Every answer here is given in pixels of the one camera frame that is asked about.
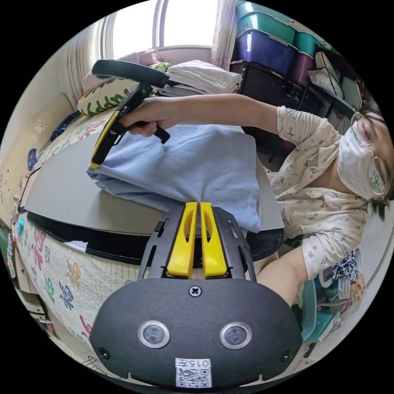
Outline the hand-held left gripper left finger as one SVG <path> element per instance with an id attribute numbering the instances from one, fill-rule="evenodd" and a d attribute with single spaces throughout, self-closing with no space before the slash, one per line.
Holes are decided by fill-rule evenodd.
<path id="1" fill-rule="evenodd" d="M 197 202 L 186 203 L 167 264 L 170 276 L 191 279 L 193 270 Z"/>

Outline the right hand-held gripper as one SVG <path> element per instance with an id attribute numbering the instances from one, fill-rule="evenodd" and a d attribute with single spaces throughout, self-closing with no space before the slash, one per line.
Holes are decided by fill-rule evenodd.
<path id="1" fill-rule="evenodd" d="M 137 82 L 122 99 L 97 139 L 90 162 L 90 169 L 96 170 L 103 164 L 111 148 L 128 131 L 120 119 L 138 108 L 151 95 L 153 88 L 164 88 L 169 76 L 159 70 L 121 60 L 97 60 L 92 67 L 92 74 L 99 79 L 113 77 Z"/>

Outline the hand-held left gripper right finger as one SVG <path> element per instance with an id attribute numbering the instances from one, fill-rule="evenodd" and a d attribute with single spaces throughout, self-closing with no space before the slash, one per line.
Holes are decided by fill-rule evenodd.
<path id="1" fill-rule="evenodd" d="M 223 277 L 227 273 L 227 264 L 212 204 L 200 203 L 200 216 L 204 278 Z"/>

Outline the person's right hand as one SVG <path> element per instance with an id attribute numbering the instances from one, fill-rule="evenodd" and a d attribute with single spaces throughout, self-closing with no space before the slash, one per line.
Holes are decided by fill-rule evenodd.
<path id="1" fill-rule="evenodd" d="M 151 137 L 159 127 L 171 128 L 177 124 L 176 99 L 147 98 L 134 111 L 124 115 L 120 123 L 133 135 Z"/>

